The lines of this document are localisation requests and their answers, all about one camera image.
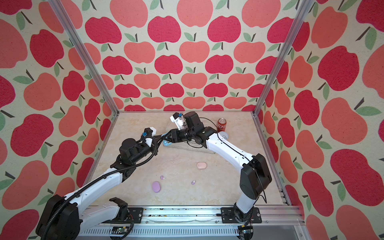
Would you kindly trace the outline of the purple earbud charging case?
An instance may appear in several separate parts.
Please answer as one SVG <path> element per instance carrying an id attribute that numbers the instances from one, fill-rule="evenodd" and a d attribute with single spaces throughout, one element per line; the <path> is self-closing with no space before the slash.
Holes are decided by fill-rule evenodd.
<path id="1" fill-rule="evenodd" d="M 158 181 L 153 182 L 152 190 L 154 193 L 159 193 L 161 191 L 161 184 Z"/>

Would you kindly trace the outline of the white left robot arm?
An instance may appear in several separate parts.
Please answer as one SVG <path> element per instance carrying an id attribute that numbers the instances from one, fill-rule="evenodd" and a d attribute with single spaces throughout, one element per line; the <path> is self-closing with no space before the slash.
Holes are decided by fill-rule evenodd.
<path id="1" fill-rule="evenodd" d="M 128 204 L 111 198 L 107 203 L 91 208 L 90 205 L 112 188 L 127 180 L 136 168 L 148 163 L 158 154 L 162 136 L 142 136 L 140 140 L 126 139 L 111 167 L 101 176 L 80 189 L 63 197 L 51 197 L 44 208 L 36 228 L 43 240 L 74 240 L 98 224 L 127 224 L 123 238 L 131 233 L 135 219 Z"/>

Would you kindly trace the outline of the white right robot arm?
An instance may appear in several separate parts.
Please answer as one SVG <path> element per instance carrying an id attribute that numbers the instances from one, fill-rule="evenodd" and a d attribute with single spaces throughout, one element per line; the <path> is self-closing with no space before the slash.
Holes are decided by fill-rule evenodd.
<path id="1" fill-rule="evenodd" d="M 252 155 L 231 144 L 217 130 L 206 127 L 196 112 L 174 113 L 170 120 L 177 128 L 164 135 L 165 141 L 175 144 L 193 140 L 220 155 L 238 170 L 242 194 L 234 204 L 234 217 L 241 224 L 249 223 L 256 201 L 260 196 L 267 199 L 265 189 L 272 182 L 265 157 Z"/>

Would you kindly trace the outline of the pink earbud charging case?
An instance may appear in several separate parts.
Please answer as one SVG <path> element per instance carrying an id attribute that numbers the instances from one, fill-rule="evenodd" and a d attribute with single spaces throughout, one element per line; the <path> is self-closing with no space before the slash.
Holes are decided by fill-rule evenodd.
<path id="1" fill-rule="evenodd" d="M 197 163 L 197 168 L 199 169 L 199 170 L 204 170 L 204 169 L 206 169 L 207 168 L 207 163 L 205 163 L 205 162 L 199 162 L 199 163 Z"/>

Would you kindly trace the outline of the blue earbud charging case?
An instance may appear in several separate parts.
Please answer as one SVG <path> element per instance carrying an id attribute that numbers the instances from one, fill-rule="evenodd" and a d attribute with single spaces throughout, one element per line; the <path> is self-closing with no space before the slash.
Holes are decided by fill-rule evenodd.
<path id="1" fill-rule="evenodd" d="M 165 147 L 169 147 L 170 145 L 173 144 L 172 134 L 170 134 L 170 133 L 162 135 L 162 139 L 163 139 L 162 143 Z"/>

